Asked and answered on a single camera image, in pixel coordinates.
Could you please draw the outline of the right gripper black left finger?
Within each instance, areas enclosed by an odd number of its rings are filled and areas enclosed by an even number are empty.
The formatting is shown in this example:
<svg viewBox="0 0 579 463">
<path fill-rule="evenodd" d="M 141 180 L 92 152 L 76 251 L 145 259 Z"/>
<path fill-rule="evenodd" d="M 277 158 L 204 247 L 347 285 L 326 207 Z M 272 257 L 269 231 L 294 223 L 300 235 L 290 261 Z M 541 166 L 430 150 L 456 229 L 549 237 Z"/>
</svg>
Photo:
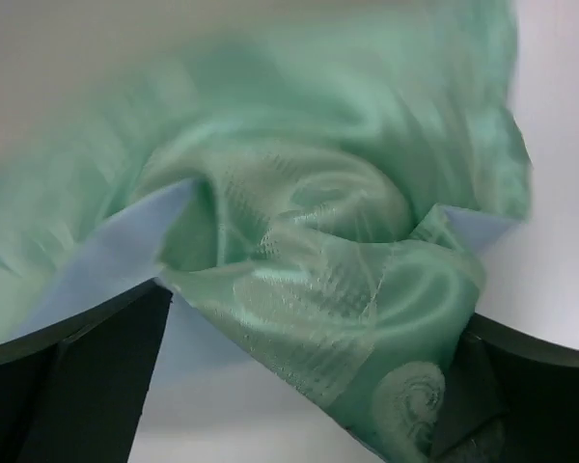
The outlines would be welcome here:
<svg viewBox="0 0 579 463">
<path fill-rule="evenodd" d="M 127 461 L 171 301 L 147 281 L 0 344 L 0 462 Z"/>
</svg>

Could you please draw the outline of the light blue pillowcase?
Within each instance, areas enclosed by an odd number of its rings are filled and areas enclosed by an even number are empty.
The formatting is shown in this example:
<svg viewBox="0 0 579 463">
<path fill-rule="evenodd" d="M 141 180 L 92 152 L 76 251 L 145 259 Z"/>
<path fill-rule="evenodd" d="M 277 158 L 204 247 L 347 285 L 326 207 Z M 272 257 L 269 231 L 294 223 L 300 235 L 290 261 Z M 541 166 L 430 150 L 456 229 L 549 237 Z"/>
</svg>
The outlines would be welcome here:
<svg viewBox="0 0 579 463">
<path fill-rule="evenodd" d="M 425 462 L 483 268 L 448 206 L 530 209 L 507 1 L 189 44 L 0 165 L 0 340 L 109 217 L 184 179 L 165 281 L 390 462 Z"/>
</svg>

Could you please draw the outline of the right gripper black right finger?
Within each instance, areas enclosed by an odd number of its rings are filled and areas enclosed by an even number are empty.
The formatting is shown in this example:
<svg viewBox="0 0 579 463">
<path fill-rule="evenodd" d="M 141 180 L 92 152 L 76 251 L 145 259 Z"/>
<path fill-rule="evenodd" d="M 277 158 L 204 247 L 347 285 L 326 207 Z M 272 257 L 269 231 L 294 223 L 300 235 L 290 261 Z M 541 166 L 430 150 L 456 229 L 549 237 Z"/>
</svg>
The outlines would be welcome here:
<svg viewBox="0 0 579 463">
<path fill-rule="evenodd" d="M 446 375 L 433 462 L 579 462 L 579 351 L 472 316 Z"/>
</svg>

